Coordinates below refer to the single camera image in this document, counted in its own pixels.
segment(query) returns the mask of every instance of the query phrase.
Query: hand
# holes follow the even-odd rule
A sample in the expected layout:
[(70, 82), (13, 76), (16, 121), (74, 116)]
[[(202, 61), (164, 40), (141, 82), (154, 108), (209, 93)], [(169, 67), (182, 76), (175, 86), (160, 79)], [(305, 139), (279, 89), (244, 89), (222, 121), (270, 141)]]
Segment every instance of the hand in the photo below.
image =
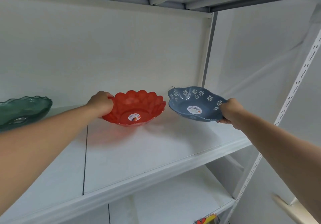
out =
[(114, 103), (109, 99), (110, 97), (113, 97), (110, 93), (99, 91), (90, 98), (86, 106), (94, 109), (94, 112), (97, 113), (97, 117), (102, 117), (110, 113), (113, 109)]
[(226, 103), (221, 104), (220, 110), (222, 111), (224, 118), (218, 122), (232, 124), (235, 129), (240, 129), (239, 125), (242, 123), (240, 118), (248, 113), (235, 98), (231, 98), (227, 100)]

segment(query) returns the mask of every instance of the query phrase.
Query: person's left arm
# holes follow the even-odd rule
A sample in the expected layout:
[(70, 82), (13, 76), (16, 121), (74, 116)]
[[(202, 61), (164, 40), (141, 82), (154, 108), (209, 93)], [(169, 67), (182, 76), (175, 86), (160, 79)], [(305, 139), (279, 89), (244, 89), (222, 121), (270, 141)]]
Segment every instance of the person's left arm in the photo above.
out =
[(88, 123), (112, 110), (110, 96), (100, 91), (84, 106), (0, 133), (0, 216)]

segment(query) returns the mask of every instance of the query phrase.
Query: person's right arm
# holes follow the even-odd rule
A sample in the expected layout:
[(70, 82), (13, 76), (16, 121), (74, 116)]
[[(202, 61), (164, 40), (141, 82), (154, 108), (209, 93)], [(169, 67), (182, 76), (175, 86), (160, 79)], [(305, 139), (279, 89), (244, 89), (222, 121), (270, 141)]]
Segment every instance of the person's right arm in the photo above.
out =
[(236, 99), (220, 109), (220, 122), (232, 124), (249, 138), (285, 184), (321, 223), (321, 148), (245, 110)]

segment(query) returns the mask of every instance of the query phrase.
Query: blue floral bowl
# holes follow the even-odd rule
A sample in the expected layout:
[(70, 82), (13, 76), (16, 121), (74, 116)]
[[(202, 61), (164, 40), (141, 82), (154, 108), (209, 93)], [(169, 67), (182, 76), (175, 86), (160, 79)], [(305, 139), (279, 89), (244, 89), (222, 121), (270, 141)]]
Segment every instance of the blue floral bowl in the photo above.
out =
[(173, 88), (168, 91), (169, 107), (178, 115), (195, 121), (209, 122), (223, 118), (219, 105), (226, 102), (201, 87)]
[(50, 110), (47, 97), (22, 97), (0, 102), (0, 132), (18, 128), (42, 119)]

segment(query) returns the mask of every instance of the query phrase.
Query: bowl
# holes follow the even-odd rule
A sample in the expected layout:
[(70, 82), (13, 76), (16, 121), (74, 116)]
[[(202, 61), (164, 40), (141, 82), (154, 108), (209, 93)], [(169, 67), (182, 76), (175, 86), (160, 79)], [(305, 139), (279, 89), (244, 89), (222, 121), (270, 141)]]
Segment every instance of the bowl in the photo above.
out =
[(219, 106), (226, 100), (201, 87), (173, 88), (168, 91), (169, 107), (182, 117), (209, 122), (223, 118)]
[(126, 94), (117, 93), (110, 98), (114, 102), (112, 111), (102, 118), (108, 122), (121, 126), (141, 126), (159, 116), (165, 109), (166, 102), (162, 96), (155, 92), (147, 93), (145, 90)]
[(18, 128), (42, 119), (50, 110), (48, 97), (22, 97), (0, 102), (0, 132)]

